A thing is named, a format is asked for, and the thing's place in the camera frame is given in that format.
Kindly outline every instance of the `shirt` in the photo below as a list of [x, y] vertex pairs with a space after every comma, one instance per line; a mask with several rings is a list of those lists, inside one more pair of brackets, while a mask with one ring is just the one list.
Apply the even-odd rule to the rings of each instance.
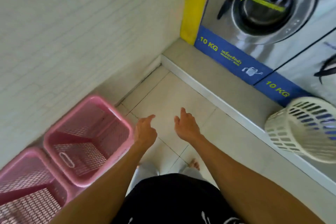
[[241, 224], [212, 184], [182, 174], [144, 179], [126, 196], [112, 224]]

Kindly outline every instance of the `tile floor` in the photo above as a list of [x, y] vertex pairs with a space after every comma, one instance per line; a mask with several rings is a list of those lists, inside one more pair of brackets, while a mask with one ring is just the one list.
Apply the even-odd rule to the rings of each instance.
[[163, 66], [153, 71], [118, 106], [118, 110], [133, 124], [140, 117], [156, 115], [152, 126], [157, 130], [158, 138], [143, 160], [152, 161], [160, 174], [178, 172], [196, 158], [204, 178], [216, 185], [197, 152], [174, 132], [174, 116], [179, 115], [181, 107], [195, 116], [201, 132], [218, 148], [281, 185], [326, 223], [333, 222], [333, 206], [336, 204], [333, 194]]

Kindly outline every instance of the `round door window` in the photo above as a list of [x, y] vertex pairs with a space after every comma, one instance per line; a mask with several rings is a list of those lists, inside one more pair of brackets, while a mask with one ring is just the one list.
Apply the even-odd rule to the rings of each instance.
[[282, 28], [295, 10], [294, 0], [235, 0], [233, 17], [250, 35], [272, 34]]

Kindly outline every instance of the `basket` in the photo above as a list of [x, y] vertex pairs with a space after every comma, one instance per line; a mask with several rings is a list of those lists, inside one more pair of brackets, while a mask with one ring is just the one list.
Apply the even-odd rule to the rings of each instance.
[[336, 163], [336, 108], [322, 99], [294, 99], [267, 119], [265, 130], [280, 149]]
[[87, 187], [133, 144], [132, 126], [99, 96], [89, 96], [44, 135], [44, 148], [70, 181]]
[[0, 223], [48, 223], [74, 195], [43, 151], [27, 148], [0, 172]]

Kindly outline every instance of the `yellow stripe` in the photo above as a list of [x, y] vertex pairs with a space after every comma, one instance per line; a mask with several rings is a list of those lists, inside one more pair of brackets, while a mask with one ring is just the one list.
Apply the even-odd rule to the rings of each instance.
[[180, 36], [194, 45], [207, 0], [185, 0]]
[[283, 12], [285, 10], [284, 7], [269, 3], [265, 0], [252, 0], [252, 1], [257, 2], [258, 4], [261, 4], [261, 5], [267, 6], [268, 8], [271, 8], [273, 10], [277, 10], [279, 12]]

